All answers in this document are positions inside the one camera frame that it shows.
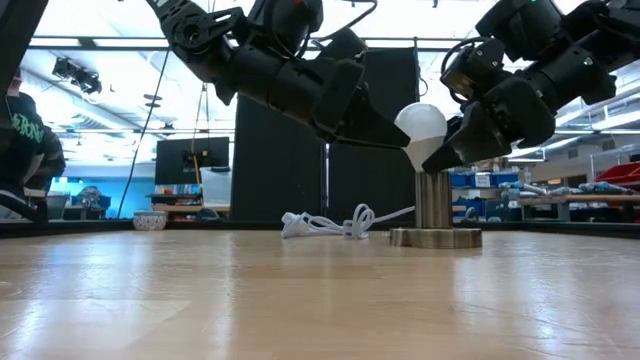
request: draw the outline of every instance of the black curtain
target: black curtain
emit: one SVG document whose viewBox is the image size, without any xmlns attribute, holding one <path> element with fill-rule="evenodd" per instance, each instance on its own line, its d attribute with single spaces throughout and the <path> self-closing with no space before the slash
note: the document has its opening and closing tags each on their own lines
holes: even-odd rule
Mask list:
<svg viewBox="0 0 640 360">
<path fill-rule="evenodd" d="M 419 100 L 419 67 L 414 48 L 368 52 L 365 80 L 375 107 L 389 121 L 406 105 Z M 351 218 L 355 207 L 368 204 L 377 216 L 415 204 L 415 172 L 402 150 L 331 145 L 329 206 L 334 221 Z M 414 221 L 409 213 L 396 221 Z"/>
<path fill-rule="evenodd" d="M 310 129 L 240 97 L 231 220 L 278 223 L 285 212 L 321 212 L 324 145 Z"/>
</svg>

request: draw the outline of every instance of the white light bulb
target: white light bulb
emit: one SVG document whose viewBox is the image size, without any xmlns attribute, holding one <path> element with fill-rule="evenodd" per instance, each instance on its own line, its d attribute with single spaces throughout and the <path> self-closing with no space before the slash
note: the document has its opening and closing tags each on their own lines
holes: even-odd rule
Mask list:
<svg viewBox="0 0 640 360">
<path fill-rule="evenodd" d="M 402 109 L 394 122 L 411 138 L 404 148 L 416 172 L 422 172 L 422 163 L 444 142 L 447 119 L 437 107 L 413 103 Z"/>
</svg>

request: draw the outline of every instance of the white cable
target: white cable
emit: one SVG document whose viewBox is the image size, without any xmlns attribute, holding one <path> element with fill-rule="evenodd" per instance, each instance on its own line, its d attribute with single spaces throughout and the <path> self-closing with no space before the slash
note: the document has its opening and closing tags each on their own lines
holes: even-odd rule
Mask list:
<svg viewBox="0 0 640 360">
<path fill-rule="evenodd" d="M 367 230 L 375 223 L 396 218 L 415 210 L 415 206 L 396 211 L 392 214 L 376 218 L 376 214 L 367 206 L 360 204 L 353 212 L 351 220 L 345 220 L 342 226 L 323 216 L 311 216 L 307 213 L 296 215 L 286 213 L 282 217 L 284 228 L 283 238 L 316 236 L 316 235 L 343 235 L 349 239 L 366 239 Z"/>
</svg>

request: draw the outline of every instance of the computer screen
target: computer screen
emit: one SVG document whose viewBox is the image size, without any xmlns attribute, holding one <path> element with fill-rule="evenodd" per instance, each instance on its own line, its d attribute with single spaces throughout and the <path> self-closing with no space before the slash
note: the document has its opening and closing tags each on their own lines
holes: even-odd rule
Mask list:
<svg viewBox="0 0 640 360">
<path fill-rule="evenodd" d="M 192 141 L 195 141 L 193 152 L 191 151 Z M 158 141 L 155 183 L 157 185 L 195 184 L 196 162 L 198 168 L 229 167 L 229 138 Z"/>
</svg>

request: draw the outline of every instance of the metal cylinder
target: metal cylinder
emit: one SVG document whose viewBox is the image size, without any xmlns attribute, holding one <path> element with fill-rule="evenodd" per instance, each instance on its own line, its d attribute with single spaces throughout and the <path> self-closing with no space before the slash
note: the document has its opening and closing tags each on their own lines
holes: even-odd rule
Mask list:
<svg viewBox="0 0 640 360">
<path fill-rule="evenodd" d="M 451 228 L 453 226 L 451 203 L 449 172 L 416 174 L 416 226 L 418 228 Z"/>
</svg>

